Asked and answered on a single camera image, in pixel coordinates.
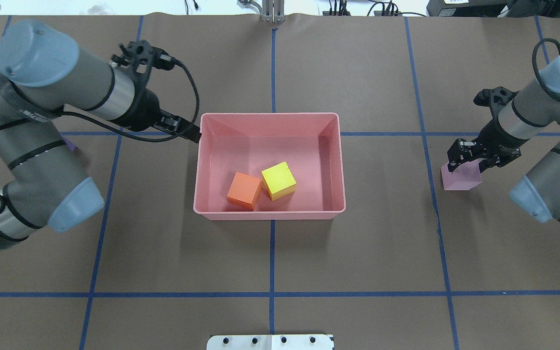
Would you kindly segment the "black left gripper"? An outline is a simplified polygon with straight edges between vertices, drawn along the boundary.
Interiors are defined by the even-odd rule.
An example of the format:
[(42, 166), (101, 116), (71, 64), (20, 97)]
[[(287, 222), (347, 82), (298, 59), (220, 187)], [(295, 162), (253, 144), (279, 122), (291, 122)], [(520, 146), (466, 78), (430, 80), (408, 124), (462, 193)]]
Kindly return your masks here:
[(126, 112), (126, 129), (140, 132), (157, 128), (171, 137), (181, 137), (198, 144), (201, 138), (199, 126), (183, 117), (162, 111), (158, 97), (148, 88), (134, 91), (134, 99)]

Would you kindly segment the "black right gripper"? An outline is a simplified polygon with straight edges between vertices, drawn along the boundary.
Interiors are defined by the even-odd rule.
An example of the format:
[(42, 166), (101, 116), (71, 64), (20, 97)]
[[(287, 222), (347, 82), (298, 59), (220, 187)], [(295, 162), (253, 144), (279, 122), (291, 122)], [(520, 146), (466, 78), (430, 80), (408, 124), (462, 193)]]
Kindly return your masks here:
[(491, 120), (480, 131), (474, 141), (457, 138), (447, 151), (447, 169), (453, 173), (459, 166), (476, 159), (475, 151), (477, 143), (482, 149), (480, 155), (484, 158), (479, 162), (479, 172), (482, 174), (489, 168), (502, 168), (518, 159), (522, 152), (522, 140), (512, 137), (498, 124)]

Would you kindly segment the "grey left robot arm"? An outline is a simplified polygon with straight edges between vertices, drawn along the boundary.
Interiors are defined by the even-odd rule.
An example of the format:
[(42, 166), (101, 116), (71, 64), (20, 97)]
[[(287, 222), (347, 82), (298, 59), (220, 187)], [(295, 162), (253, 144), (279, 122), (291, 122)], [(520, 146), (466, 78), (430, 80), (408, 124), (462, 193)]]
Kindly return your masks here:
[[(0, 252), (44, 227), (66, 232), (100, 212), (102, 193), (53, 124), (78, 117), (143, 142), (200, 142), (200, 98), (189, 69), (146, 40), (105, 61), (66, 33), (27, 19), (0, 38)], [(160, 108), (151, 71), (180, 67), (194, 92), (193, 121)]]

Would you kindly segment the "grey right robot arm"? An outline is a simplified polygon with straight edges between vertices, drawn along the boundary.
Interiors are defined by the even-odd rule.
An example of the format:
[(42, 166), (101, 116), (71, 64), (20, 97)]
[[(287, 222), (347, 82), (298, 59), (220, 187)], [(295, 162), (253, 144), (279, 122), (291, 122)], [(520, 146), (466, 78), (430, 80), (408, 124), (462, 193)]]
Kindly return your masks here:
[[(538, 69), (525, 87), (483, 89), (474, 104), (489, 109), (491, 119), (475, 138), (458, 138), (447, 151), (445, 175), (469, 166), (479, 174), (519, 159), (528, 144), (560, 127), (560, 54)], [(560, 136), (509, 191), (512, 202), (538, 222), (560, 223)]]

